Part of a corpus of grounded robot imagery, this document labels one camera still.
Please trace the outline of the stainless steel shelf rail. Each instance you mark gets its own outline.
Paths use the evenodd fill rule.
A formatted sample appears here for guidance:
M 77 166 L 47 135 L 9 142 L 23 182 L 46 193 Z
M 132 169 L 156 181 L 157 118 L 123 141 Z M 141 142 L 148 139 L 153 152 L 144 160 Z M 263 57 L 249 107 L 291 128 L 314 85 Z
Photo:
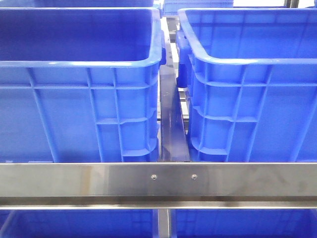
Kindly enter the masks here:
M 1 164 L 1 209 L 313 209 L 315 163 Z

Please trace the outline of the rear right blue crate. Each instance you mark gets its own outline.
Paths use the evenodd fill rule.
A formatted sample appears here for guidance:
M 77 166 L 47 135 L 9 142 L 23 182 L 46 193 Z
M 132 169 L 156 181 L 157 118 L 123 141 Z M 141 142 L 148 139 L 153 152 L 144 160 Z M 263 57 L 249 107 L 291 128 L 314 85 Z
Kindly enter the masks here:
M 232 8 L 233 0 L 165 0 L 164 16 L 177 16 L 181 8 Z

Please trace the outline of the large blue crate right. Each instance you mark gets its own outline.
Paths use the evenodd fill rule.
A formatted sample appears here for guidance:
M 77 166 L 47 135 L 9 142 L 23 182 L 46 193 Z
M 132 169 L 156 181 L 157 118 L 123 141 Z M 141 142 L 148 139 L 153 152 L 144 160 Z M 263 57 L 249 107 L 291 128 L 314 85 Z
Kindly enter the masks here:
M 317 10 L 183 8 L 178 83 L 195 162 L 317 160 Z

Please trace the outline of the lower left blue crate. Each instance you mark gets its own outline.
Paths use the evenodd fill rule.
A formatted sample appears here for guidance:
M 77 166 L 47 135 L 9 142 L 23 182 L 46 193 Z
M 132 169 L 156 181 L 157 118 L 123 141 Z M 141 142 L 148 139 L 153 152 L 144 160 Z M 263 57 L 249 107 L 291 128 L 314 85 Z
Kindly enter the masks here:
M 156 210 L 16 210 L 2 238 L 157 238 Z

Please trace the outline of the rear left blue crate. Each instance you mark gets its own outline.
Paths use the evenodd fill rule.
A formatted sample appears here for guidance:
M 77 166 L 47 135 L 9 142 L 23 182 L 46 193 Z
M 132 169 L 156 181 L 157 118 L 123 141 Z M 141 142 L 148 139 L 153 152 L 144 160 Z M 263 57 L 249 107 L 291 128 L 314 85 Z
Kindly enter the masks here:
M 162 0 L 1 0 L 1 7 L 155 7 Z

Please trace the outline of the steel divider bar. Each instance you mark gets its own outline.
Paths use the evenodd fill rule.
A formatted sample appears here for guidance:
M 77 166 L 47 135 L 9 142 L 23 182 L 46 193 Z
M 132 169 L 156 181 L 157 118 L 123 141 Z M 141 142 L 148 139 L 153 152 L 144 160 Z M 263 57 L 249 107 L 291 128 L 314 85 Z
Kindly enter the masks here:
M 166 64 L 159 70 L 161 160 L 190 162 L 169 41 L 165 42 L 165 49 Z

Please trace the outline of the lower right blue crate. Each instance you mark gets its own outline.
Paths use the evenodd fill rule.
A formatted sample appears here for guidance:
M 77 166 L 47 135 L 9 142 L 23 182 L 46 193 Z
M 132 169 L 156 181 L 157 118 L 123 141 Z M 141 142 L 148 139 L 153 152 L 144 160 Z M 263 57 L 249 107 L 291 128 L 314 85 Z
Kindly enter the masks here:
M 315 238 L 315 209 L 177 209 L 174 238 Z

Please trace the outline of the large blue crate left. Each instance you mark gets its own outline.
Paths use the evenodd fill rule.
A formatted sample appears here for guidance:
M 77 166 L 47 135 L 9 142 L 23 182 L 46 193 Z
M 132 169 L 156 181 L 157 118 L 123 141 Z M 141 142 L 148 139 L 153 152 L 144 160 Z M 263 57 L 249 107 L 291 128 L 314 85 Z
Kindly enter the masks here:
M 0 10 L 3 163 L 155 162 L 160 13 Z

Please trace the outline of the large blue crate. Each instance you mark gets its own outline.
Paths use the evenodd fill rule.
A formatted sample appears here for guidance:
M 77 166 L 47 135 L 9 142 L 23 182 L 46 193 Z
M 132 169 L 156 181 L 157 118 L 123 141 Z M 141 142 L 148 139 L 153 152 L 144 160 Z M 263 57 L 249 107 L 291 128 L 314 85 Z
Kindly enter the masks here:
M 178 83 L 195 162 L 317 160 L 317 10 L 183 8 Z
M 3 163 L 155 162 L 160 13 L 0 10 Z

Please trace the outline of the steel vertical post below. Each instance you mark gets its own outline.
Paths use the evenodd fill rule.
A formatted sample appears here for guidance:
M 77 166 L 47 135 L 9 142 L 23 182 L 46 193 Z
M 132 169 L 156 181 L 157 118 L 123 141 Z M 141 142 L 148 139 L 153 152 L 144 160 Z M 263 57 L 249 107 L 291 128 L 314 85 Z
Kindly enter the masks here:
M 158 209 L 158 237 L 171 238 L 171 211 L 170 209 Z

